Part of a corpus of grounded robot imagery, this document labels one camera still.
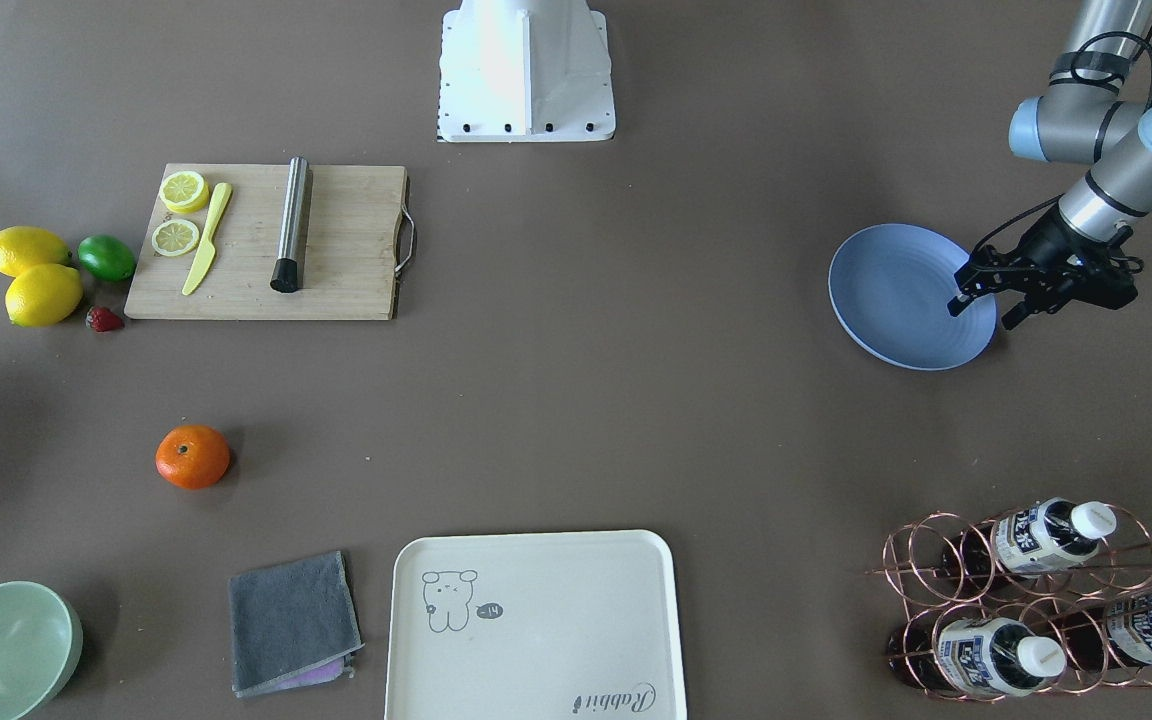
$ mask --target strawberry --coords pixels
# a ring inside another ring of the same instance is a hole
[[[108,306],[92,306],[88,310],[88,327],[99,333],[122,329],[123,318],[114,314]]]

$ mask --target copper wire rack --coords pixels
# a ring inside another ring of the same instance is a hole
[[[1128,667],[1108,642],[1102,623],[1089,611],[1115,601],[1116,598],[1147,592],[1152,589],[1152,537],[1147,529],[1123,507],[1114,507],[1119,526],[1102,538],[1100,552],[1087,564],[1041,575],[1015,575],[1001,570],[993,561],[993,526],[1010,509],[969,523],[952,511],[933,511],[926,518],[902,525],[882,544],[881,574],[901,598],[905,622],[888,639],[884,659],[892,669],[909,669],[914,679],[915,662],[934,666],[941,680],[947,680],[940,665],[925,662],[933,650],[920,646],[924,634],[937,637],[942,626],[972,617],[1008,617],[1047,635],[1064,647],[1064,674],[1041,689],[1043,694],[1086,694],[1101,687],[1152,688],[1152,665]],[[970,574],[960,544],[973,535],[980,547],[990,551],[988,573]],[[1101,661],[1092,664],[1071,651],[1069,632],[1094,628],[1101,642]],[[973,697],[961,692],[922,684],[927,697],[950,702],[1000,702],[1003,694]]]

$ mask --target bottle label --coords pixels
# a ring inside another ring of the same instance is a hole
[[[935,645],[935,664],[950,684],[968,696],[993,698],[1000,694],[1025,696],[1032,691],[1014,688],[998,676],[990,652],[993,632],[1014,620],[956,620],[941,629]]]
[[[1060,498],[1016,511],[999,520],[993,529],[993,550],[998,562],[1011,573],[1039,574],[1047,570],[1063,570],[1079,564],[1096,555],[1074,555],[1052,539],[1047,532],[1047,509]]]
[[[1152,592],[1114,602],[1105,626],[1119,650],[1152,665]]]

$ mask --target bottle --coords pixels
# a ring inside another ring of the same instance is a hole
[[[1152,665],[1152,592],[1084,612],[1061,621],[1070,657],[1083,670],[1106,666],[1101,632],[1111,644],[1108,667]]]
[[[1091,560],[1100,550],[1100,539],[1116,528],[1114,509],[1104,502],[1075,505],[1053,497],[999,520],[993,525],[993,533],[987,536],[993,552],[982,543],[980,533],[968,530],[954,541],[963,558],[961,570],[958,556],[952,548],[942,553],[942,567],[952,578],[963,573],[967,585],[979,591],[991,568],[995,568],[995,574],[1011,573],[1023,577],[1074,568]],[[995,583],[1000,582],[1005,579],[996,577]]]
[[[1064,673],[1064,649],[1015,620],[955,620],[932,642],[923,628],[901,628],[887,641],[902,683],[978,700],[1024,697]]]

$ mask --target blue plate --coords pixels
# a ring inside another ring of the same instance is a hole
[[[950,317],[954,272],[968,253],[942,234],[884,223],[854,234],[829,263],[829,301],[851,339],[882,361],[911,370],[948,370],[993,338],[996,304],[984,296]]]

